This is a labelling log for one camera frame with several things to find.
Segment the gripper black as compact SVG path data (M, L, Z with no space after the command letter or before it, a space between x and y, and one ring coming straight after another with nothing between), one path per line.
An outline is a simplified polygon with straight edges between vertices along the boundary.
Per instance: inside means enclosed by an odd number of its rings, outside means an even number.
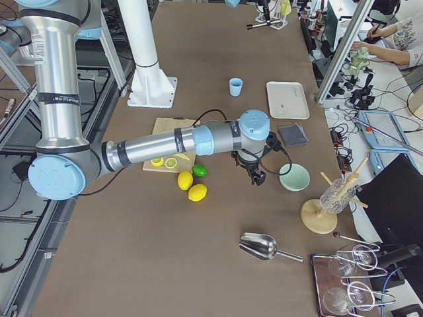
M247 174L250 175L251 184L260 186L266 180L266 173L259 169L258 159L247 160L241 156L239 151L232 151L231 157L235 161L235 166L240 166L247 171Z
M263 12L263 17L266 22L270 22L269 2L270 0L257 0L257 6Z

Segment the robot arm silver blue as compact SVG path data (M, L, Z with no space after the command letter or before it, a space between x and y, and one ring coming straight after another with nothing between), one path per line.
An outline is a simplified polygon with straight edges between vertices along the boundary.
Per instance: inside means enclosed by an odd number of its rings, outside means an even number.
M231 8L235 8L241 1L240 0L224 0L224 3ZM268 7L268 0L254 0L254 4L260 13L264 16L265 22L270 22L270 10Z
M261 110L249 110L235 121L113 142L103 140L111 113L102 109L95 122L100 130L84 135L75 42L87 30L102 35L100 1L20 1L19 10L34 53L42 132L28 180L39 196L67 200L111 172L189 151L200 156L232 152L252 181L263 183L258 164L269 151L271 132L269 117Z

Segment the person forearm white sleeve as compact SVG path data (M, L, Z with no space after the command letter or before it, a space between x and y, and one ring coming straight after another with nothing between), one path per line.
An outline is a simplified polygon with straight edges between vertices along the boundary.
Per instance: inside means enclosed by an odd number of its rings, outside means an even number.
M351 50L358 51L361 48L367 48L371 55L388 62L393 62L398 66L414 67L422 65L422 46L411 50L401 51L391 48L383 48L381 46L367 44L365 42L354 42Z

